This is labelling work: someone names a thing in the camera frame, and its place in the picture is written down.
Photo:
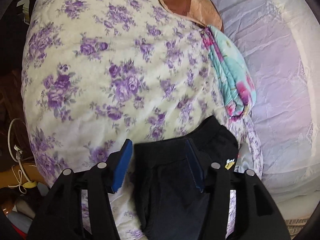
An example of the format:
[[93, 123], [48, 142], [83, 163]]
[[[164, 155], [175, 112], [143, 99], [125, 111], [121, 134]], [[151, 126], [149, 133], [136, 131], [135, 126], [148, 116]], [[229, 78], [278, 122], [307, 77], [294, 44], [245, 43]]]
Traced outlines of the black pants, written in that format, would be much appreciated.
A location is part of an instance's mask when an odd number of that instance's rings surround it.
[[197, 239], [208, 194], [197, 189], [186, 143], [199, 151], [204, 172], [218, 163], [233, 172], [238, 142], [215, 116], [185, 136], [136, 144], [133, 198], [140, 229], [147, 239]]

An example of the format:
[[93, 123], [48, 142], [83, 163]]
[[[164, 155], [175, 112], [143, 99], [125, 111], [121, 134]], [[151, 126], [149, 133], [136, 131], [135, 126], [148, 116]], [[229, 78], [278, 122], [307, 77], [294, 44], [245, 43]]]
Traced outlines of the teal pink floral folded quilt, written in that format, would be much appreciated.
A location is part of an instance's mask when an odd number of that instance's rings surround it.
[[246, 117], [257, 100], [256, 89], [243, 55], [236, 45], [219, 29], [208, 25], [201, 37], [229, 118], [238, 121]]

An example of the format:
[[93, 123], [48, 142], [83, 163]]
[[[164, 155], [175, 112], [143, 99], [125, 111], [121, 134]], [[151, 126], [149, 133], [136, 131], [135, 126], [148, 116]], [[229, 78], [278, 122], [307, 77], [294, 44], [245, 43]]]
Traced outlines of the purple floral bedspread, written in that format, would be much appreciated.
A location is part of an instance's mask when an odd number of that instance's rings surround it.
[[37, 0], [22, 62], [30, 148], [53, 185], [65, 168], [106, 161], [135, 144], [184, 136], [215, 116], [248, 143], [262, 174], [249, 115], [229, 118], [199, 27], [159, 0]]

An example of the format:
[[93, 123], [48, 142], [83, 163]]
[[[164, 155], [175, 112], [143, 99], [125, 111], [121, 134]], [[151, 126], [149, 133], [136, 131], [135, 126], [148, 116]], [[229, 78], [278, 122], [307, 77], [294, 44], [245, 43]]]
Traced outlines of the brown satin pillow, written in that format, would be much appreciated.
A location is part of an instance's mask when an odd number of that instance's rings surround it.
[[202, 27], [214, 26], [224, 31], [222, 18], [211, 0], [159, 0], [163, 8]]

